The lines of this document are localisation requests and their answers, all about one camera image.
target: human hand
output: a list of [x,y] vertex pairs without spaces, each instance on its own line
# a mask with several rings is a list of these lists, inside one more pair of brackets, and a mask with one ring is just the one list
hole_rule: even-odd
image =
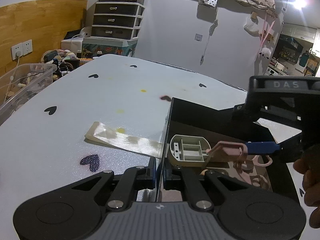
[[305,190],[304,202],[309,207],[317,207],[310,215],[309,225],[312,228],[320,228],[320,182],[311,173],[305,159],[298,159],[293,168],[303,174],[302,187]]

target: gray ridged panel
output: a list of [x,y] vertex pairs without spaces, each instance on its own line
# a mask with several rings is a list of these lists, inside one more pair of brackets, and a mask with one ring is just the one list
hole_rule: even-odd
[[139,203],[109,214],[88,240],[234,240],[213,215],[191,209],[187,202]]

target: adhesive tape strip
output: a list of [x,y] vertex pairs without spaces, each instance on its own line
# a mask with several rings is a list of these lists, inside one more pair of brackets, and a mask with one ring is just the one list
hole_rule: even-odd
[[102,143],[106,146],[114,146],[119,149],[156,158],[162,157],[161,143],[147,138],[140,138],[116,132],[101,122],[94,122],[84,136],[88,140]]

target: small bottle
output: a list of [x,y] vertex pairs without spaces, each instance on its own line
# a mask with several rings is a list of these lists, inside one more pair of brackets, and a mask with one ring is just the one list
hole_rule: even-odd
[[81,58],[81,50],[77,50],[77,58]]

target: cabinet door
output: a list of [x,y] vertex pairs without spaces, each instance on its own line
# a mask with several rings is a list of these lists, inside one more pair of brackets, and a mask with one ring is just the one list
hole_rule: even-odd
[[293,27],[291,24],[284,24],[282,26],[281,34],[287,35],[287,36],[292,36],[292,33],[293,33]]
[[320,29],[317,29],[316,38],[315,42],[313,43],[311,54],[316,57],[320,57]]
[[313,43],[315,41],[316,32],[316,29],[297,25],[297,27],[293,30],[292,37]]

